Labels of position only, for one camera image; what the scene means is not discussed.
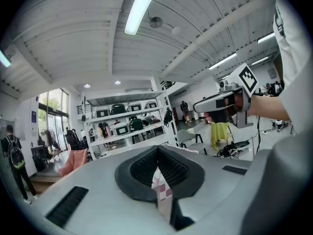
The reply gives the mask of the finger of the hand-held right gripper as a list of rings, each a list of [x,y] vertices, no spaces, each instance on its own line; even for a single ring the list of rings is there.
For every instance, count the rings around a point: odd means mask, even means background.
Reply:
[[[226,123],[229,122],[227,113],[225,111],[213,111],[209,112],[209,117],[214,123]]]

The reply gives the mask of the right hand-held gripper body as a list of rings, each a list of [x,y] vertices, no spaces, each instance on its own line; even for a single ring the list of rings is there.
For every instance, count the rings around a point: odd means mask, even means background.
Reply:
[[[258,80],[249,66],[244,63],[234,70],[226,79],[220,81],[219,93],[202,99],[193,105],[194,112],[208,113],[225,111],[227,118],[237,128],[250,127],[253,124],[247,120],[247,112],[251,105],[251,96],[258,86]],[[243,108],[236,114],[230,115],[224,99],[232,94],[243,95]]]

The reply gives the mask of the person's right hand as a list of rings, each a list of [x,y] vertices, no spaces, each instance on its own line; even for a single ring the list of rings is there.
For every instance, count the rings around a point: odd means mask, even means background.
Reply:
[[[232,94],[224,99],[227,107],[227,111],[230,115],[236,114],[243,108],[243,95],[241,93]]]

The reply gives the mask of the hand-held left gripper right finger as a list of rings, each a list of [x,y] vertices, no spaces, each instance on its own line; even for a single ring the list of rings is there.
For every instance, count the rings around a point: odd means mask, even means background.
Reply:
[[[182,214],[179,200],[195,195],[204,182],[205,171],[199,164],[164,146],[158,147],[157,165],[172,190],[170,224],[175,230],[182,230],[195,222]]]

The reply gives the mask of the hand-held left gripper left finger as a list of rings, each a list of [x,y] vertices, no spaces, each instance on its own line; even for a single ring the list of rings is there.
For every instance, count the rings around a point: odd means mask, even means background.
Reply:
[[[157,193],[152,184],[157,167],[158,147],[154,145],[123,161],[115,170],[115,181],[131,199],[156,203]]]

